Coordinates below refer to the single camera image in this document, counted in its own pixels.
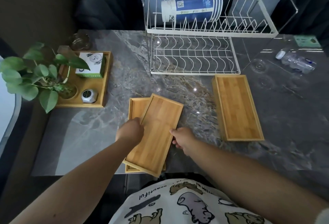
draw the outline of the dish rack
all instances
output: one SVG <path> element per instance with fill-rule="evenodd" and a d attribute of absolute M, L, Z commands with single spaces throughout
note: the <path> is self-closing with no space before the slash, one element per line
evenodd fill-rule
<path fill-rule="evenodd" d="M 232 37 L 278 35 L 262 0 L 223 0 L 218 21 L 179 23 L 162 22 L 161 1 L 143 0 L 151 74 L 240 74 Z"/>

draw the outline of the clear plastic bottle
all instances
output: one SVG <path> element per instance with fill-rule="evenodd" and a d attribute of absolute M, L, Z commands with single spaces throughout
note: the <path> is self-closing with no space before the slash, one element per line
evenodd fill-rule
<path fill-rule="evenodd" d="M 316 67 L 316 63 L 299 56 L 296 53 L 286 52 L 281 50 L 275 56 L 276 59 L 281 60 L 282 64 L 290 66 L 292 69 L 301 71 L 302 73 L 309 73 Z"/>

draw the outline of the marble table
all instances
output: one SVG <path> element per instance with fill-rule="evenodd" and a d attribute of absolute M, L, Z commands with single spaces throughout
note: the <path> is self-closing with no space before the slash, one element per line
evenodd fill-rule
<path fill-rule="evenodd" d="M 130 97 L 152 93 L 184 104 L 178 127 L 201 140 L 257 159 L 315 193 L 329 198 L 329 60 L 319 48 L 299 48 L 292 35 L 275 39 L 234 38 L 241 73 L 246 74 L 265 141 L 221 142 L 212 95 L 212 76 L 151 75 L 143 31 L 88 31 L 93 50 L 112 51 L 108 102 L 103 109 L 66 108 L 51 112 L 32 176 L 64 175 L 114 142 L 127 120 Z M 317 62 L 299 76 L 276 60 L 288 47 Z M 265 68 L 255 69 L 262 59 Z M 201 169 L 172 146 L 167 172 Z M 116 173 L 124 173 L 124 165 Z"/>

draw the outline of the wooden tray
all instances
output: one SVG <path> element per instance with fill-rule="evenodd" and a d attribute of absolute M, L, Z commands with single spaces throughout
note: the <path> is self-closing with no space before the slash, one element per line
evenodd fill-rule
<path fill-rule="evenodd" d="M 99 51 L 87 51 L 87 53 L 97 53 Z M 56 107 L 104 107 L 106 104 L 106 90 L 107 83 L 109 80 L 109 70 L 113 62 L 113 55 L 111 52 L 102 52 L 106 58 L 104 77 L 102 79 L 97 78 L 82 78 L 75 74 L 75 68 L 71 68 L 70 75 L 68 77 L 68 82 L 76 85 L 78 88 L 78 93 L 70 99 L 62 99 L 58 97 L 58 102 Z M 68 67 L 64 67 L 61 72 L 62 76 L 66 78 L 68 74 Z M 85 89 L 95 89 L 98 92 L 98 97 L 95 103 L 86 104 L 82 102 L 81 92 Z"/>
<path fill-rule="evenodd" d="M 143 139 L 123 163 L 159 177 L 172 141 L 169 130 L 176 128 L 182 110 L 183 104 L 152 94 L 141 118 Z"/>
<path fill-rule="evenodd" d="M 212 80 L 220 134 L 223 141 L 263 141 L 247 77 L 216 75 Z"/>
<path fill-rule="evenodd" d="M 148 105 L 150 98 L 130 98 L 129 99 L 129 110 L 128 119 L 142 117 L 145 107 Z M 166 170 L 166 163 L 164 163 L 162 171 Z M 141 172 L 139 169 L 131 167 L 125 164 L 126 173 L 138 173 Z"/>

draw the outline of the white bottle cap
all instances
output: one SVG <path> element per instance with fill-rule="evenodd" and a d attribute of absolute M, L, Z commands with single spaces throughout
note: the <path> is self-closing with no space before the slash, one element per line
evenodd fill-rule
<path fill-rule="evenodd" d="M 277 55 L 275 56 L 276 59 L 280 60 L 282 59 L 282 57 L 286 54 L 285 51 L 281 50 L 277 53 Z"/>

